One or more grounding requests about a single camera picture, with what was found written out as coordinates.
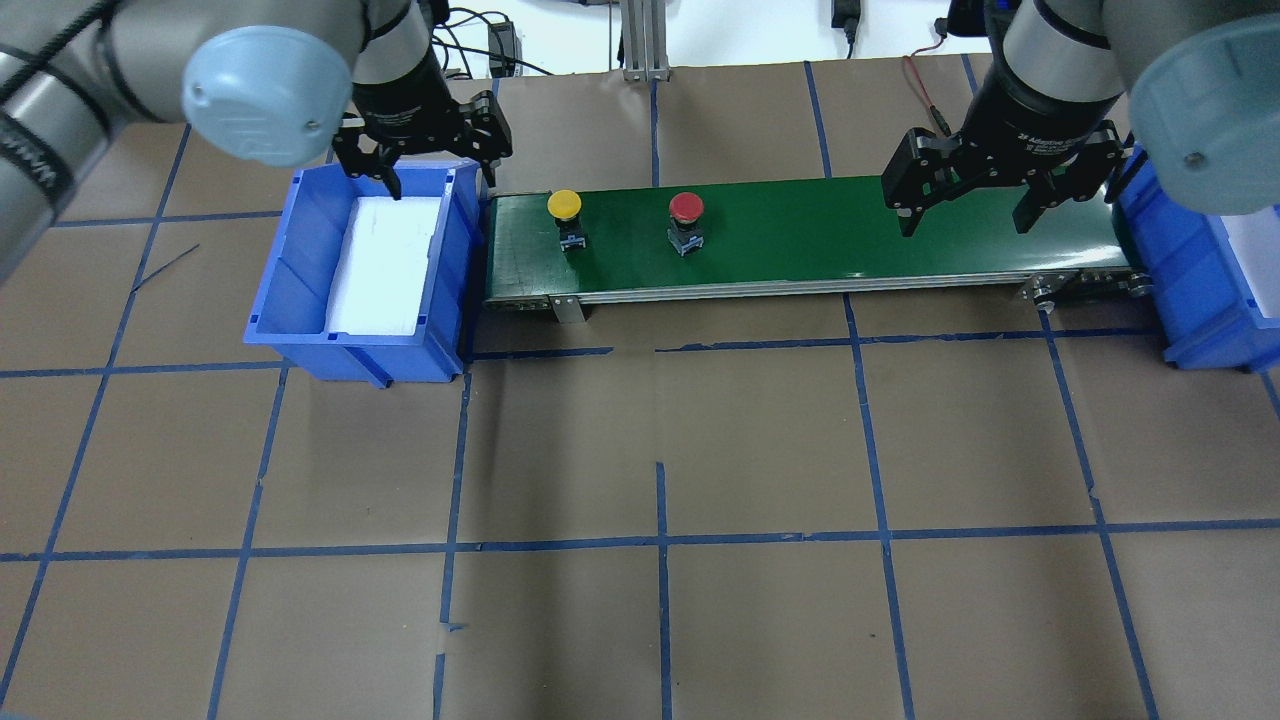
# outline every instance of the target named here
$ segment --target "yellow button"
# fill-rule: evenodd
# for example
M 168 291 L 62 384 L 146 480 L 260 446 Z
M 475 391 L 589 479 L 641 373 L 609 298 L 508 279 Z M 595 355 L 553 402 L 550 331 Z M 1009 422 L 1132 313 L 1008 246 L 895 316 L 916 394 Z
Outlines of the yellow button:
M 572 220 L 582 211 L 582 199 L 572 190 L 558 190 L 547 200 L 547 211 L 557 220 Z

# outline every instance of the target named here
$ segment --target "red button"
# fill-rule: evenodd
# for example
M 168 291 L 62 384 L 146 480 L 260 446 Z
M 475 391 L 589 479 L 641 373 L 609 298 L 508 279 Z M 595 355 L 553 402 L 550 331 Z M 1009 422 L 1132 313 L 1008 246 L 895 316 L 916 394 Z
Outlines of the red button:
M 696 223 L 704 209 L 703 199 L 692 192 L 681 192 L 671 199 L 671 217 L 678 223 Z

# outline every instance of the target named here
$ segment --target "blue plastic bin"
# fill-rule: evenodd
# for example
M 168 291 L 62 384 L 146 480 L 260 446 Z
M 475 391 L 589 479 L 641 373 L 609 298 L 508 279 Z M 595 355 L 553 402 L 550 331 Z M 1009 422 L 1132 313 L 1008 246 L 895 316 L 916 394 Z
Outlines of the blue plastic bin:
M 321 380 L 448 382 L 462 372 L 458 333 L 471 252 L 483 241 L 472 160 L 402 161 L 406 197 L 440 197 L 422 305 L 412 336 L 326 333 L 329 288 L 357 197 L 387 196 L 337 164 L 298 170 L 257 288 L 244 342 L 269 345 Z
M 1170 341 L 1165 360 L 1253 372 L 1280 364 L 1280 318 L 1258 310 L 1220 218 L 1174 202 L 1151 164 L 1120 195 L 1120 206 L 1151 273 Z

